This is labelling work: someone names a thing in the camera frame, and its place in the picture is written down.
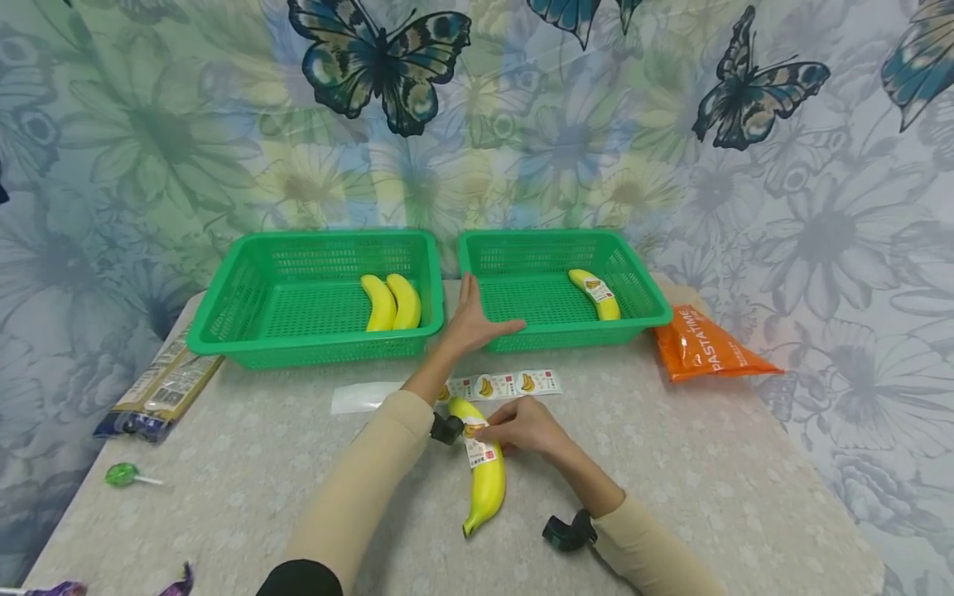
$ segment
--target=gray tablecloth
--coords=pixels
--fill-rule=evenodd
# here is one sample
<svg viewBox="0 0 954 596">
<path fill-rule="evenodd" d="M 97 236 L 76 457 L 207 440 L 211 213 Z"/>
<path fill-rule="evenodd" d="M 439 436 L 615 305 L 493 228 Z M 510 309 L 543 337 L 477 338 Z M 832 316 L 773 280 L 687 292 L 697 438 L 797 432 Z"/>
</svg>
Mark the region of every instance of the gray tablecloth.
<svg viewBox="0 0 954 596">
<path fill-rule="evenodd" d="M 106 445 L 28 586 L 71 578 L 94 596 L 153 595 L 188 560 L 194 596 L 254 594 L 335 454 L 370 416 L 331 415 L 332 391 L 402 380 L 415 363 L 251 372 L 225 362 L 164 444 Z M 626 346 L 477 354 L 457 372 L 531 368 L 557 372 L 564 395 L 542 398 L 556 418 L 730 593 L 880 592 L 879 557 L 743 380 L 672 386 L 651 334 Z M 106 486 L 106 469 L 121 461 L 168 485 Z M 465 542 L 465 456 L 433 442 L 394 496 L 358 593 L 632 594 L 591 552 L 559 554 L 540 537 L 551 514 L 568 520 L 579 507 L 559 476 L 531 455 L 507 464 L 503 508 Z"/>
</svg>

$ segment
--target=yellow banana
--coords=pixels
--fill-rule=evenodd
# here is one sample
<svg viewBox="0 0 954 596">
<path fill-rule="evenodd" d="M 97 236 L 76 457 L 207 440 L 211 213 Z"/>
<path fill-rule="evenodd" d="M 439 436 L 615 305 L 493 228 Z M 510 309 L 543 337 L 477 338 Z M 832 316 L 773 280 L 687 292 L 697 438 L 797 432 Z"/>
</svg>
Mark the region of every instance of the yellow banana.
<svg viewBox="0 0 954 596">
<path fill-rule="evenodd" d="M 371 318 L 367 320 L 367 328 L 364 330 L 390 331 L 398 313 L 394 295 L 378 276 L 361 276 L 361 287 L 371 300 Z"/>
<path fill-rule="evenodd" d="M 602 279 L 585 269 L 570 269 L 570 281 L 587 295 L 600 320 L 619 320 L 619 302 Z"/>
<path fill-rule="evenodd" d="M 464 537 L 470 538 L 484 522 L 497 515 L 507 490 L 504 454 L 498 443 L 483 444 L 472 439 L 473 429 L 487 425 L 484 415 L 469 401 L 453 398 L 447 405 L 451 415 L 464 422 L 464 441 L 471 461 L 476 456 L 484 461 L 470 470 L 470 515 L 464 522 Z"/>
<path fill-rule="evenodd" d="M 394 329 L 417 329 L 421 323 L 421 297 L 404 276 L 392 273 L 387 276 L 387 287 L 398 301 L 398 314 Z"/>
<path fill-rule="evenodd" d="M 493 393 L 493 385 L 491 385 L 490 381 L 487 379 L 480 379 L 480 381 L 480 390 L 477 393 L 481 394 L 485 398 L 489 398 L 490 394 Z"/>
</svg>

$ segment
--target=banana label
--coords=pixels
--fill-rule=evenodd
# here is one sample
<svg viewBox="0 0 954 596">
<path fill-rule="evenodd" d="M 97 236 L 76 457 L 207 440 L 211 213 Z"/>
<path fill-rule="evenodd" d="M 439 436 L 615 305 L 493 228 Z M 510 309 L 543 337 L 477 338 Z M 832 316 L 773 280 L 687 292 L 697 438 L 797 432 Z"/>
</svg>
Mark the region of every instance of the banana label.
<svg viewBox="0 0 954 596">
<path fill-rule="evenodd" d="M 503 400 L 515 398 L 520 393 L 513 373 L 503 375 L 481 375 L 473 386 L 475 400 Z"/>
<path fill-rule="evenodd" d="M 555 395 L 562 393 L 560 381 L 551 370 L 525 370 L 520 373 L 521 395 Z"/>
<path fill-rule="evenodd" d="M 470 385 L 473 384 L 470 379 L 450 379 L 445 383 L 441 395 L 437 397 L 440 403 L 447 403 L 451 398 L 460 398 L 470 401 Z"/>
<path fill-rule="evenodd" d="M 470 469 L 477 467 L 481 463 L 496 462 L 497 452 L 494 451 L 493 445 L 489 445 L 485 442 L 479 442 L 474 439 L 474 432 L 478 428 L 484 428 L 487 426 L 487 421 L 466 416 L 464 417 L 463 423 L 464 445 L 467 448 L 467 463 L 470 464 Z"/>
<path fill-rule="evenodd" d="M 587 277 L 583 280 L 583 287 L 586 293 L 592 297 L 593 302 L 602 302 L 615 296 L 599 277 Z"/>
</svg>

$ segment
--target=black clip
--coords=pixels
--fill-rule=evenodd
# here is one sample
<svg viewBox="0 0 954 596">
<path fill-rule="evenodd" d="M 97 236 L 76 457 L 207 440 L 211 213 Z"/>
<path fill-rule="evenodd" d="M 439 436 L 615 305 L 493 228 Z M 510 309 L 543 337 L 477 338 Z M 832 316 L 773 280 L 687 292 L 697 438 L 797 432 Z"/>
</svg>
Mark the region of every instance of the black clip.
<svg viewBox="0 0 954 596">
<path fill-rule="evenodd" d="M 551 515 L 547 526 L 543 528 L 543 537 L 560 552 L 573 552 L 583 548 L 586 543 L 595 544 L 596 530 L 590 523 L 590 513 L 580 509 L 570 525 Z"/>
<path fill-rule="evenodd" d="M 434 412 L 434 423 L 430 425 L 431 439 L 446 445 L 452 445 L 463 432 L 464 422 L 461 419 L 456 416 L 448 416 L 447 420 L 444 420 L 440 414 Z"/>
</svg>

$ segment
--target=basket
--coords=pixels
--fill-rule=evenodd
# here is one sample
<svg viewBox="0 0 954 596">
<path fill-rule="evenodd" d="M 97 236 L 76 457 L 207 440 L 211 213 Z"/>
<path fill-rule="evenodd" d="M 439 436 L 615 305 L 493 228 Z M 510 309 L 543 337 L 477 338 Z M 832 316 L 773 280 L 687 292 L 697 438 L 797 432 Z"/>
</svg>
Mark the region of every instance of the basket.
<svg viewBox="0 0 954 596">
<path fill-rule="evenodd" d="M 527 328 L 498 338 L 491 352 L 625 343 L 647 327 L 673 320 L 663 298 L 621 235 L 608 230 L 474 231 L 461 235 L 462 272 L 480 279 L 490 320 L 525 319 Z M 620 320 L 599 320 L 570 281 L 585 269 L 616 294 Z"/>
<path fill-rule="evenodd" d="M 407 278 L 421 325 L 365 332 L 371 301 L 361 276 Z M 198 308 L 187 343 L 246 368 L 403 358 L 444 324 L 434 236 L 418 230 L 275 232 L 240 238 Z"/>
</svg>

